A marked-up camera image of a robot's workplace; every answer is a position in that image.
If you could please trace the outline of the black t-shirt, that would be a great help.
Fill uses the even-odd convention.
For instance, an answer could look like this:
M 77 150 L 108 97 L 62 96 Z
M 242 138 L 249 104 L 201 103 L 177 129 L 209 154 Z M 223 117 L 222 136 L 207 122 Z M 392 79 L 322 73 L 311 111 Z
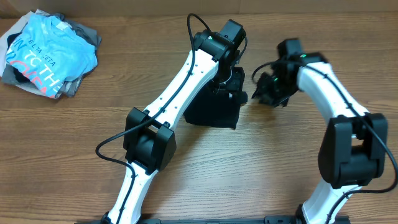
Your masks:
M 240 107 L 248 102 L 248 94 L 214 94 L 209 81 L 194 97 L 183 113 L 186 122 L 197 126 L 236 128 Z

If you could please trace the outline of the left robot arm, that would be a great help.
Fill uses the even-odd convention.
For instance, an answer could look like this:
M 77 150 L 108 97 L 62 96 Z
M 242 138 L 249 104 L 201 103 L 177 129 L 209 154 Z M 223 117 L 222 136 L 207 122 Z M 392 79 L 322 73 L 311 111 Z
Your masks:
M 210 28 L 190 34 L 192 49 L 167 88 L 144 110 L 133 108 L 124 138 L 126 167 L 114 207 L 100 223 L 137 223 L 154 177 L 169 164 L 177 149 L 180 118 L 197 126 L 236 128 L 240 107 L 247 103 L 245 74 L 237 64 L 248 40 L 243 26 L 228 20 L 219 32 Z

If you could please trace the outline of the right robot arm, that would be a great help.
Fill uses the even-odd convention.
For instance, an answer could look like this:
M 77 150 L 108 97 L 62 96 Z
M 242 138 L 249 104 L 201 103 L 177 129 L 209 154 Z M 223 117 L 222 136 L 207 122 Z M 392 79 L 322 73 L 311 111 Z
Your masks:
M 388 123 L 383 114 L 370 113 L 340 83 L 319 52 L 306 54 L 298 39 L 277 46 L 279 58 L 264 64 L 272 73 L 256 80 L 253 98 L 277 107 L 287 106 L 298 91 L 306 93 L 326 122 L 318 153 L 321 179 L 308 200 L 299 205 L 294 223 L 349 223 L 337 216 L 354 194 L 366 194 L 373 179 L 384 172 Z

